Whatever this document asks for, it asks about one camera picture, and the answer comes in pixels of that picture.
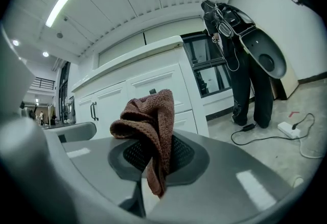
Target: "cabinet door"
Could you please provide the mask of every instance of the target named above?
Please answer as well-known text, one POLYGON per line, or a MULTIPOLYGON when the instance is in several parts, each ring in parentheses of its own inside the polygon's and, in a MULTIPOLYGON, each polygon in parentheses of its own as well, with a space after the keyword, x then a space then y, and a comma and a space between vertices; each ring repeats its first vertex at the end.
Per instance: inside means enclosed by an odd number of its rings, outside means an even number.
POLYGON ((191 110, 175 114, 174 128, 185 130, 192 133, 198 133, 191 110))
POLYGON ((93 95, 86 96, 76 101, 76 123, 95 122, 91 117, 91 105, 93 95))
POLYGON ((175 113, 192 109, 179 64, 145 73, 126 82, 130 99, 145 97, 150 94, 152 89, 155 89, 156 92, 170 89, 174 97, 175 113))
POLYGON ((105 88, 94 94, 96 102, 96 116, 98 120, 98 132, 93 139, 112 137, 110 126, 112 122, 120 118, 120 114, 128 102, 126 82, 105 88))

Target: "railing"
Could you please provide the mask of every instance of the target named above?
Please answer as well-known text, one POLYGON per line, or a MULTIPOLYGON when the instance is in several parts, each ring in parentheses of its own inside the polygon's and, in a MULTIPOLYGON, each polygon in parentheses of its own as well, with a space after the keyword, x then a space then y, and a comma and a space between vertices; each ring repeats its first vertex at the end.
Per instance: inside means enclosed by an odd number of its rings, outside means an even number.
POLYGON ((31 86, 46 88, 46 89, 53 89, 54 85, 55 85, 55 82, 53 80, 42 79, 42 78, 36 77, 31 86))

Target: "window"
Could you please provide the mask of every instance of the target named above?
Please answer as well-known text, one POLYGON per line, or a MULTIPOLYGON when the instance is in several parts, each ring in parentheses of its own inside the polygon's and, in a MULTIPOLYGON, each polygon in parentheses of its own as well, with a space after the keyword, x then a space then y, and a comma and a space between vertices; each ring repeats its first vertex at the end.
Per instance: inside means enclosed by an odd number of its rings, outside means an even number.
POLYGON ((217 45, 205 34, 183 38, 202 98, 231 88, 226 60, 217 45))
POLYGON ((59 116, 62 123, 68 118, 68 76, 71 63, 67 62, 61 70, 59 84, 59 116))
POLYGON ((184 40, 185 49, 192 64, 223 59, 217 45, 207 36, 195 36, 184 40))

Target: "power strip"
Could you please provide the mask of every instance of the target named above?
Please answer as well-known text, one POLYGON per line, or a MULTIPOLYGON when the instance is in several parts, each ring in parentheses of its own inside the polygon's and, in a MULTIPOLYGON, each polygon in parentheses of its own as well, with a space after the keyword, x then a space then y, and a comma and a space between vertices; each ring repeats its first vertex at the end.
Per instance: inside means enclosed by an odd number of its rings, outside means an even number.
POLYGON ((299 138, 301 130, 298 128, 292 129, 292 125, 287 122, 279 123, 277 128, 287 136, 289 136, 291 139, 299 138))

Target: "fluorescent light tube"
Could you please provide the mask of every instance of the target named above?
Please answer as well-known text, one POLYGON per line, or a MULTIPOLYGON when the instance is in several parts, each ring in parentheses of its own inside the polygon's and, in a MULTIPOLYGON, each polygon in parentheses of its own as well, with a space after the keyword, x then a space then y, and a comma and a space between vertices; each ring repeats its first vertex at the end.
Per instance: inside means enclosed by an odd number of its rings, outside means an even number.
POLYGON ((56 17, 58 16, 60 10, 63 8, 63 6, 66 4, 68 0, 58 0, 55 6, 53 7, 48 19, 46 20, 45 25, 49 28, 51 28, 53 22, 55 21, 56 17))

